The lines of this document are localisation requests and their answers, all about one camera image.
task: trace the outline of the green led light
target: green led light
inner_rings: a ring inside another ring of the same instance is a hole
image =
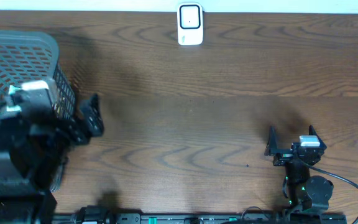
[[[157,218],[149,218],[149,224],[157,224]]]

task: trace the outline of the wood grain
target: wood grain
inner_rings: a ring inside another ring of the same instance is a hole
[[[0,29],[56,38],[81,97],[102,97],[106,133],[70,154],[59,212],[286,205],[284,169],[263,156],[270,125],[289,146],[313,124],[328,145],[316,166],[358,183],[358,15],[206,13],[204,26],[181,47],[172,13],[0,11]],[[329,179],[329,211],[350,223],[358,191]]]

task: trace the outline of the gray plastic basket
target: gray plastic basket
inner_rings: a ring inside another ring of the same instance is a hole
[[[58,56],[56,41],[45,33],[0,30],[0,101],[9,85],[53,78],[62,99],[58,116],[67,119],[73,115],[74,92],[58,65]]]

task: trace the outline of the wire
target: wire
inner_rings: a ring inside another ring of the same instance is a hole
[[[309,169],[318,171],[318,172],[320,172],[320,173],[322,173],[322,174],[330,175],[331,177],[338,178],[339,180],[345,181],[346,183],[348,183],[348,184],[350,184],[350,185],[352,185],[353,187],[355,187],[355,188],[358,189],[358,185],[357,185],[355,182],[351,181],[351,180],[348,180],[348,179],[346,179],[346,178],[344,178],[344,177],[341,177],[340,175],[336,175],[336,174],[327,172],[327,171],[325,171],[325,170],[322,170],[322,169],[319,169],[319,168],[315,168],[315,167],[313,167],[313,166],[311,166],[311,165],[305,163],[303,160],[301,160],[301,159],[299,159],[299,160],[303,163],[303,165],[307,166]],[[356,223],[358,223],[358,216],[357,216],[357,218],[354,220],[354,222],[352,222],[352,224],[356,224]]]
[[[264,211],[263,211],[261,208],[259,208],[258,206],[251,206],[251,207],[248,207],[247,209],[245,209],[245,210],[242,212],[242,214],[241,214],[241,219],[242,219],[242,220],[244,219],[244,215],[246,215],[246,213],[248,213],[248,210],[250,210],[250,209],[252,209],[252,208],[257,208],[257,209],[259,209],[259,210],[262,212],[262,214],[263,214],[267,219],[269,219],[269,217],[264,213]]]
[[[287,193],[285,191],[285,187],[287,186],[287,180],[288,180],[288,177],[285,177],[284,182],[283,182],[283,194],[284,194],[285,198],[288,198],[288,195],[287,195]]]

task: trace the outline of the black cable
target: black cable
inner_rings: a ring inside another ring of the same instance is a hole
[[[269,219],[269,217],[264,213],[264,211],[261,209],[261,208],[259,208],[258,206],[250,206],[250,207],[248,207],[247,209],[245,209],[244,211],[243,211],[243,213],[241,214],[241,219],[243,220],[244,219],[244,215],[248,212],[248,210],[250,210],[251,208],[257,208],[257,209],[259,209],[261,212],[262,212],[262,214],[267,218],[267,219]]]
[[[285,198],[288,198],[288,195],[287,195],[287,193],[285,191],[285,187],[287,186],[287,180],[288,180],[288,177],[285,177],[284,182],[283,182],[283,194],[284,194]]]
[[[315,167],[313,167],[313,166],[311,166],[311,165],[309,165],[309,164],[303,162],[303,160],[301,160],[301,159],[299,159],[299,160],[303,163],[303,165],[307,166],[309,169],[318,171],[318,172],[320,172],[320,173],[322,173],[322,174],[330,175],[331,177],[338,178],[339,180],[345,181],[346,183],[348,183],[348,184],[350,184],[350,185],[352,185],[353,187],[355,187],[355,188],[358,189],[358,185],[357,185],[355,182],[351,181],[351,180],[348,180],[348,179],[346,179],[346,178],[344,178],[344,177],[341,177],[340,175],[336,175],[336,174],[327,172],[327,171],[325,171],[325,170],[322,170],[322,169],[319,169],[319,168],[315,168]],[[352,222],[352,224],[356,224],[356,223],[358,223],[358,216],[357,216],[357,218],[354,220],[354,222]]]

